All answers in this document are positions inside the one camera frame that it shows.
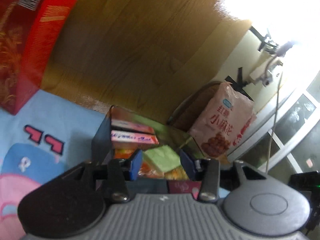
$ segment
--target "metal screw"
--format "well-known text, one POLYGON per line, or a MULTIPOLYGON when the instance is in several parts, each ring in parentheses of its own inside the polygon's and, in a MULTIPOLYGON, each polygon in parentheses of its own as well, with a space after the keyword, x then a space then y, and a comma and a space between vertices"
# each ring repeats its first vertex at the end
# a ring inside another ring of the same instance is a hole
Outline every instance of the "metal screw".
POLYGON ((128 200, 128 196, 120 192, 114 192, 111 198, 116 202, 125 202, 128 200))
POLYGON ((210 192, 201 192, 200 193, 200 199, 205 202, 211 202, 211 201, 215 200, 216 198, 217 198, 216 195, 213 193, 210 193, 210 192))

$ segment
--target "pink snack package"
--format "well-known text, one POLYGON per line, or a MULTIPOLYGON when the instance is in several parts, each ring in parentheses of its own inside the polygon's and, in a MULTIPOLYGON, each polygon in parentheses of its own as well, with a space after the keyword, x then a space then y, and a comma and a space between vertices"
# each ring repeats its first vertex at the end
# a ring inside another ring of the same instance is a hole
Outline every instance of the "pink snack package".
POLYGON ((111 142, 114 149, 147 150, 159 144, 155 135, 124 131, 111 131, 111 142))
POLYGON ((253 105, 253 101, 234 91, 228 82, 221 83, 189 134, 204 153, 217 158, 236 147, 245 130, 256 119, 253 105))
POLYGON ((155 130, 150 126, 123 120, 111 119, 111 126, 116 128, 116 130, 155 134, 155 130))

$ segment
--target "green package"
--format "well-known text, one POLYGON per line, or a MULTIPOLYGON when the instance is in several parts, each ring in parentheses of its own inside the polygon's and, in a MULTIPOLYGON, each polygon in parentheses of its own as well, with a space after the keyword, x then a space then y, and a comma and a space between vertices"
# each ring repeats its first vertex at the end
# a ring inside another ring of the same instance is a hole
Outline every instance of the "green package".
POLYGON ((160 172, 168 172, 181 165, 180 157, 168 145, 145 151, 144 159, 160 172))

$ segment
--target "red package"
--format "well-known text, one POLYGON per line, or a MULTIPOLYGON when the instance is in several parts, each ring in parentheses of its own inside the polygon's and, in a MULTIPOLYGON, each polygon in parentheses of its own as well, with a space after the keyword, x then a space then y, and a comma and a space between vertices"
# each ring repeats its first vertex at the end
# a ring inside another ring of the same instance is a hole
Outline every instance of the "red package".
POLYGON ((204 153, 217 158, 235 147, 255 120, 253 105, 253 101, 234 91, 229 83, 221 83, 189 134, 204 153))
POLYGON ((192 196, 197 199, 201 187, 201 181, 168 181, 170 194, 192 193, 192 196))
POLYGON ((0 0, 0 106, 17 114, 39 90, 77 0, 0 0))

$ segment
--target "blue cartoon character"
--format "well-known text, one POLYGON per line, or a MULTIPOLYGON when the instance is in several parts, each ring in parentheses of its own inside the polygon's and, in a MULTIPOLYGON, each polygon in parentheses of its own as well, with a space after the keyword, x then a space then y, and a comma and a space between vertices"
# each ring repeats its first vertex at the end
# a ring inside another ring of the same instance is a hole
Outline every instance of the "blue cartoon character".
POLYGON ((67 167, 56 157, 30 144, 16 143, 6 154, 0 174, 0 239, 25 235, 17 206, 29 192, 63 173, 67 167))

